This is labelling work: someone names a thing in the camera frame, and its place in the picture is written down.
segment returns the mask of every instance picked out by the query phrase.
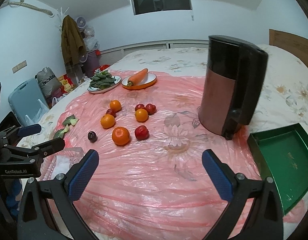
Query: metal bolt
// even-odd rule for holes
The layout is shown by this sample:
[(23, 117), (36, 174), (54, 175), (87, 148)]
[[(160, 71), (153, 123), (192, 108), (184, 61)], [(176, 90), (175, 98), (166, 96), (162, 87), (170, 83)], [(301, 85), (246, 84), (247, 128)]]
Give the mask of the metal bolt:
[(238, 173), (238, 174), (236, 174), (236, 178), (238, 178), (239, 180), (243, 180), (243, 179), (245, 179), (245, 176), (242, 173)]
[(56, 175), (56, 179), (62, 180), (65, 177), (64, 173), (60, 173)]
[(34, 180), (35, 180), (35, 179), (34, 179), (33, 177), (30, 177), (30, 178), (27, 180), (27, 182), (28, 182), (28, 183), (33, 183)]
[(274, 182), (272, 177), (267, 177), (266, 180), (267, 180), (268, 183), (273, 183)]

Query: floral bedsheet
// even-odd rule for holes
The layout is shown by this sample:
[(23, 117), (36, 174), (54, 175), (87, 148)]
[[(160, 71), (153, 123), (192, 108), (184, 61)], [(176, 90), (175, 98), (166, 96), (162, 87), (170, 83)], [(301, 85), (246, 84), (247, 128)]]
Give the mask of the floral bedsheet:
[[(308, 133), (308, 68), (297, 57), (277, 47), (260, 45), (269, 54), (262, 93), (249, 125), (250, 132), (269, 130), (299, 122)], [(162, 71), (172, 76), (205, 76), (208, 50), (203, 48), (153, 49), (128, 54), (111, 66), (112, 70)], [(18, 144), (32, 147), (53, 137), (59, 116), (67, 104), (86, 92), (89, 82), (57, 103), (40, 121), (43, 130)], [(308, 192), (304, 196), (308, 208)], [(285, 239), (296, 224), (284, 223)], [(98, 235), (100, 239), (107, 236)]]

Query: large orange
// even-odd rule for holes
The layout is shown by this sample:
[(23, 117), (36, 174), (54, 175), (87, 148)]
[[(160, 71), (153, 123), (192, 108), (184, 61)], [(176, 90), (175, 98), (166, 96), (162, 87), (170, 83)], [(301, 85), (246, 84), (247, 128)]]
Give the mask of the large orange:
[(111, 114), (105, 114), (101, 120), (100, 124), (103, 128), (108, 129), (114, 126), (115, 124), (115, 117), (113, 117)]
[(112, 140), (119, 146), (127, 144), (130, 140), (129, 131), (125, 127), (116, 127), (112, 133)]
[(115, 112), (118, 112), (119, 110), (121, 110), (121, 103), (118, 100), (113, 100), (110, 102), (109, 107)]
[(139, 122), (145, 122), (148, 119), (148, 112), (145, 109), (138, 109), (135, 112), (135, 118)]

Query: black and brown kettle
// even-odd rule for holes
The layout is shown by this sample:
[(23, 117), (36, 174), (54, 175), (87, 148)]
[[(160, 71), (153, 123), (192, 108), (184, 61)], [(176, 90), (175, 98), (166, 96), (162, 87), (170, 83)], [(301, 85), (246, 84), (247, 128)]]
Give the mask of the black and brown kettle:
[(233, 138), (248, 125), (261, 94), (268, 54), (227, 36), (209, 36), (204, 92), (198, 117), (209, 131)]

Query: wall socket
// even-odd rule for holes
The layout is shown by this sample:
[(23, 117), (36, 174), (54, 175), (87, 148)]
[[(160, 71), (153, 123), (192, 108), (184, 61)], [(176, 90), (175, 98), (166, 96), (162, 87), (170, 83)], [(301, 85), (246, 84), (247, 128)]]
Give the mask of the wall socket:
[(27, 66), (27, 62), (26, 60), (24, 60), (23, 62), (19, 63), (18, 65), (16, 65), (15, 67), (12, 68), (13, 73), (16, 73), (18, 70), (22, 69), (23, 67)]

